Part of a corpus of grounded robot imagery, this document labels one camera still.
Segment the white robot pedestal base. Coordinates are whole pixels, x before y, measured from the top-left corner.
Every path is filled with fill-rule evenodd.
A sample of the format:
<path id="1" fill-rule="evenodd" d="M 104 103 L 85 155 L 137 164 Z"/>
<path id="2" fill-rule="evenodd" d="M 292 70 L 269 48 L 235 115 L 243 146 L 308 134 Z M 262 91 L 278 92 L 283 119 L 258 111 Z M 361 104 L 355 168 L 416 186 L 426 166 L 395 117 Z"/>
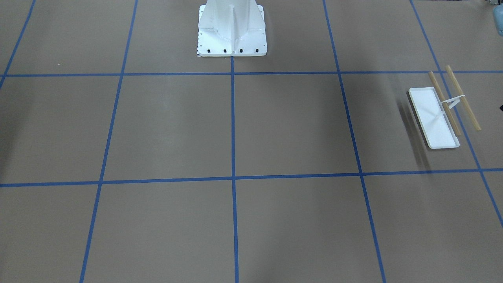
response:
<path id="1" fill-rule="evenodd" d="M 255 0 L 208 0 L 199 7 L 201 57 L 266 56 L 264 7 Z"/>

